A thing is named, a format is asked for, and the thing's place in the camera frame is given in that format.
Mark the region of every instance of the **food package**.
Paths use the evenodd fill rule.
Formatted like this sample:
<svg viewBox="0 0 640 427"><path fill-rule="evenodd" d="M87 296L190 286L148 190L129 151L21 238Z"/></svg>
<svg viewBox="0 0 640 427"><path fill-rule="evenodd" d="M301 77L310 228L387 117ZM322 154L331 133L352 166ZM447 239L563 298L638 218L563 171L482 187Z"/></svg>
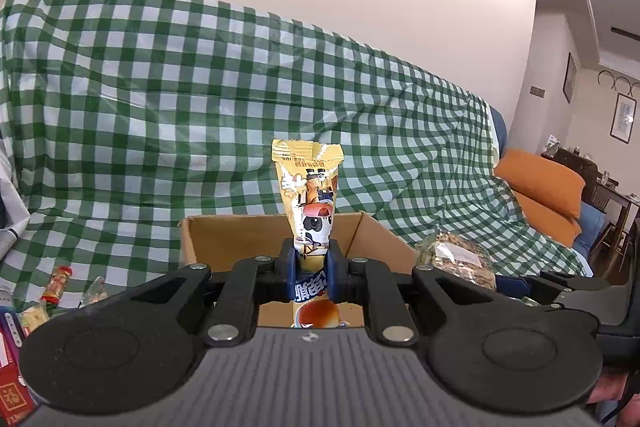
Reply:
<svg viewBox="0 0 640 427"><path fill-rule="evenodd" d="M431 264L461 279L495 291L489 253L478 243L450 232L432 234L415 245L416 264Z"/></svg>
<svg viewBox="0 0 640 427"><path fill-rule="evenodd" d="M4 345L11 351L14 360L18 360L24 332L14 308L14 296L5 287L0 287L0 330L4 334Z"/></svg>
<svg viewBox="0 0 640 427"><path fill-rule="evenodd" d="M65 291L66 282L72 275L73 270L68 266L58 266L57 268L54 268L49 284L44 288L44 292L40 299L57 306Z"/></svg>
<svg viewBox="0 0 640 427"><path fill-rule="evenodd" d="M22 331L24 331L25 336L28 337L36 328L49 320L49 315L47 314L47 307L44 301L40 301L18 314L18 318L20 318Z"/></svg>
<svg viewBox="0 0 640 427"><path fill-rule="evenodd" d="M86 292L82 294L80 304L78 308L84 308L94 302L99 302L108 297L107 291L104 288L104 277L98 275L95 280L90 284Z"/></svg>
<svg viewBox="0 0 640 427"><path fill-rule="evenodd" d="M36 405L18 370L7 335L0 333L0 416L7 425L20 423Z"/></svg>
<svg viewBox="0 0 640 427"><path fill-rule="evenodd" d="M271 159L296 250L294 326L334 328L342 324L328 300L324 261L338 193L339 145L274 140Z"/></svg>

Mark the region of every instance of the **picture frame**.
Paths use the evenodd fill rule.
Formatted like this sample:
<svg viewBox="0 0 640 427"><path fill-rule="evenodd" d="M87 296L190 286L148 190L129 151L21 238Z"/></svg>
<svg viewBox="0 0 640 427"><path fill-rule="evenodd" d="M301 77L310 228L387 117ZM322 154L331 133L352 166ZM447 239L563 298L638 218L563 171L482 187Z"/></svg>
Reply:
<svg viewBox="0 0 640 427"><path fill-rule="evenodd" d="M566 101L571 103L571 99L574 97L575 77L578 74L578 68L575 67L574 57L569 53L569 58L566 62L566 71L564 72L564 84L562 84L562 92Z"/></svg>
<svg viewBox="0 0 640 427"><path fill-rule="evenodd" d="M629 143L635 117L636 99L619 92L616 99L616 108L613 112L610 136L621 142Z"/></svg>

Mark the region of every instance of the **candy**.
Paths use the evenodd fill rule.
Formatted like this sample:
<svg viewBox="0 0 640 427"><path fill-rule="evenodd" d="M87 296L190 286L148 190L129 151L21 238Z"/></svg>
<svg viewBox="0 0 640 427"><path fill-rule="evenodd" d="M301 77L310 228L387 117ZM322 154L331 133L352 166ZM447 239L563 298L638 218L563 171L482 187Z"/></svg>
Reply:
<svg viewBox="0 0 640 427"><path fill-rule="evenodd" d="M68 266L60 266L53 270L51 279L40 299L57 305L65 291L66 282L73 274L73 270Z"/></svg>

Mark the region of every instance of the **wall decoration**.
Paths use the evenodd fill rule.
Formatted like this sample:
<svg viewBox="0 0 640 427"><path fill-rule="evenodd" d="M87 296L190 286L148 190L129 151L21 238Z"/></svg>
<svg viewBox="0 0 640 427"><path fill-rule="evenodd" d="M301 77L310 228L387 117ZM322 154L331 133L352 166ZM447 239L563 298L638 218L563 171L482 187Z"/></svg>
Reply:
<svg viewBox="0 0 640 427"><path fill-rule="evenodd" d="M613 113L613 122L611 122L610 135L624 143L629 143L635 116L636 100L619 92L616 100L616 110Z"/></svg>
<svg viewBox="0 0 640 427"><path fill-rule="evenodd" d="M566 62L566 71L564 72L564 84L562 85L562 92L564 92L564 97L569 103L571 103L574 95L575 75L577 73L578 70L575 67L574 58L571 53L569 53L569 59Z"/></svg>
<svg viewBox="0 0 640 427"><path fill-rule="evenodd" d="M634 87L640 86L640 82L634 82L632 84L626 76L615 77L615 76L613 76L613 73L611 73L608 70L602 70L602 71L600 71L600 73L598 73L598 84L600 84L600 85L602 85L602 83L600 82L600 77L602 76L603 73L606 73L611 77L611 89L614 89L616 91L618 90L618 81L619 80L623 80L624 82L626 82L626 87L628 87L628 91L629 91L627 93L627 95L630 96L631 98L634 97Z"/></svg>

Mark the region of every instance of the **metal rivet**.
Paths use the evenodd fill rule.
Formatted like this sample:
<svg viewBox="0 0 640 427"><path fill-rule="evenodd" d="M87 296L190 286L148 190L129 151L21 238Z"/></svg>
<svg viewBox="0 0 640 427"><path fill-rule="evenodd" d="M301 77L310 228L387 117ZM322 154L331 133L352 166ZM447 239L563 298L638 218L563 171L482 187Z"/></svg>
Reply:
<svg viewBox="0 0 640 427"><path fill-rule="evenodd" d="M232 341L240 334L240 331L231 324L216 324L207 330L207 334L214 341Z"/></svg>
<svg viewBox="0 0 640 427"><path fill-rule="evenodd" d="M382 336L390 342L408 342L414 337L414 332L406 326L389 326L382 331Z"/></svg>

